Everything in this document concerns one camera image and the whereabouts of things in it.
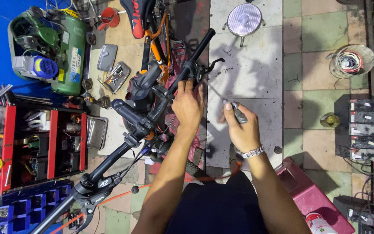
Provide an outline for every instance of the man's left hand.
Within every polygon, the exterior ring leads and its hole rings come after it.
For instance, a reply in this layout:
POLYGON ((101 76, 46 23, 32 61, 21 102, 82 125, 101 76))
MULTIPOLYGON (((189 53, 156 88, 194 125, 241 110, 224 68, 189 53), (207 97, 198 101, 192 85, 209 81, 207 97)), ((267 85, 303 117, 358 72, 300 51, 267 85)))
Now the man's left hand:
POLYGON ((178 83, 178 93, 171 108, 180 122, 179 127, 194 130, 194 134, 197 132, 205 107, 203 97, 203 84, 199 86, 195 98, 191 80, 178 83))

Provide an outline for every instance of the red and black saddle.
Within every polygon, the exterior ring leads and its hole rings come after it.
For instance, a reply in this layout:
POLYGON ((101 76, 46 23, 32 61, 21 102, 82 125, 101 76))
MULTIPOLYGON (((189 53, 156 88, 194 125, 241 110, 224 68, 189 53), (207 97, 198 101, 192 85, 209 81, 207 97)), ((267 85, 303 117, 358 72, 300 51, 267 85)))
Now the red and black saddle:
POLYGON ((133 36, 136 39, 143 38, 148 27, 148 16, 155 7, 155 0, 120 0, 120 2, 129 17, 133 36))

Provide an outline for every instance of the stainless steel tray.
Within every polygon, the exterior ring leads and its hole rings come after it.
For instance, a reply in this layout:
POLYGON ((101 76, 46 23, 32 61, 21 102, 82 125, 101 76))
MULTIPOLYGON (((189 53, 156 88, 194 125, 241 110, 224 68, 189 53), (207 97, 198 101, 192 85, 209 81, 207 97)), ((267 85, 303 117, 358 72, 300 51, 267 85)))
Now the stainless steel tray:
POLYGON ((113 94, 115 94, 125 83, 126 79, 129 77, 129 74, 131 73, 131 68, 128 67, 128 65, 122 61, 118 62, 114 69, 115 70, 118 66, 122 67, 123 75, 122 77, 118 78, 114 82, 111 82, 110 80, 113 79, 113 77, 109 77, 105 80, 104 84, 107 87, 109 91, 111 91, 113 94))
POLYGON ((89 148, 101 150, 105 147, 108 119, 105 117, 88 116, 86 145, 89 148))
POLYGON ((102 46, 101 55, 98 61, 98 70, 104 72, 111 72, 113 64, 115 62, 116 52, 118 46, 114 44, 105 44, 102 46))

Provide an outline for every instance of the blue electric motor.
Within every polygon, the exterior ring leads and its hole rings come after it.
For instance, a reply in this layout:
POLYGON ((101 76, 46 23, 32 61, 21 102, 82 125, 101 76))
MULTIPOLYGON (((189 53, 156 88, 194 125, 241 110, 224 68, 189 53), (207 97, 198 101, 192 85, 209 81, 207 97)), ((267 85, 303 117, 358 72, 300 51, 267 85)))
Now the blue electric motor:
POLYGON ((53 79, 58 71, 57 64, 53 60, 43 56, 34 57, 34 72, 38 77, 53 79))
POLYGON ((59 72, 57 64, 43 56, 16 56, 13 58, 13 70, 25 77, 39 80, 53 79, 59 72))

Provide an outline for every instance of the forearm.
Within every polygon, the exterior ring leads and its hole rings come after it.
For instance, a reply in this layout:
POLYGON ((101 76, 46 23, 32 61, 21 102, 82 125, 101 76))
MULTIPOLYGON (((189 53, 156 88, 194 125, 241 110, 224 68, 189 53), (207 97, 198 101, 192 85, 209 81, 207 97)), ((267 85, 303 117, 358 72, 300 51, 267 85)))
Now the forearm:
POLYGON ((144 199, 144 214, 168 220, 174 212, 181 197, 186 162, 195 133, 182 126, 178 128, 174 142, 144 199))
POLYGON ((249 158, 248 163, 258 193, 259 207, 269 233, 311 233, 292 197, 281 184, 266 153, 249 158))

